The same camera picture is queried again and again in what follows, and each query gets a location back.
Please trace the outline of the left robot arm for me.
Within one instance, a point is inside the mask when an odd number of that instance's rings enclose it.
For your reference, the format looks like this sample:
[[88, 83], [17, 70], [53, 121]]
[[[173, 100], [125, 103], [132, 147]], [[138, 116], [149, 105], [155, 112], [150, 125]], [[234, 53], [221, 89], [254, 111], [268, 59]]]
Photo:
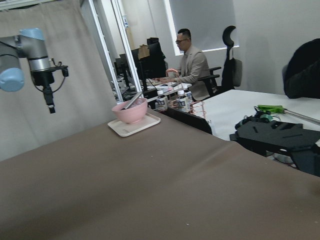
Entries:
[[0, 38], [0, 89], [5, 92], [19, 91], [25, 84], [20, 59], [27, 59], [34, 86], [42, 86], [45, 102], [51, 114], [55, 113], [54, 83], [45, 38], [39, 28], [25, 28], [18, 35]]

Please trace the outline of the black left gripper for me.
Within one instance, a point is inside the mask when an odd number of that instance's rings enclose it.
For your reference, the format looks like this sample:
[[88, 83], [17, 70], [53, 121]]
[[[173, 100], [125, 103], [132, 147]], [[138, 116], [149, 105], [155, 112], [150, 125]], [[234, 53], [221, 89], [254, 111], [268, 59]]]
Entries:
[[54, 95], [51, 88], [51, 84], [55, 82], [53, 74], [51, 71], [32, 71], [31, 79], [33, 85], [37, 90], [43, 93], [44, 100], [48, 106], [49, 112], [54, 114], [55, 104], [54, 104]]

